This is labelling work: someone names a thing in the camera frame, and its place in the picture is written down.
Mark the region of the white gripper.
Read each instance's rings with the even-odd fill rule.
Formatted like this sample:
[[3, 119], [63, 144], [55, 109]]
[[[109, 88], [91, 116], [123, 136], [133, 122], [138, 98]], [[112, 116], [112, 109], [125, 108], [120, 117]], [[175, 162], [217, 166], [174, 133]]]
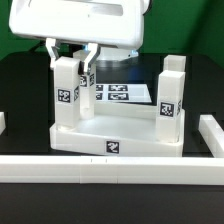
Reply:
[[99, 45], [140, 48], [144, 13], [145, 0], [13, 0], [9, 27], [20, 36], [47, 38], [51, 69], [59, 59], [60, 41], [88, 43], [79, 74], [89, 75], [100, 55]]

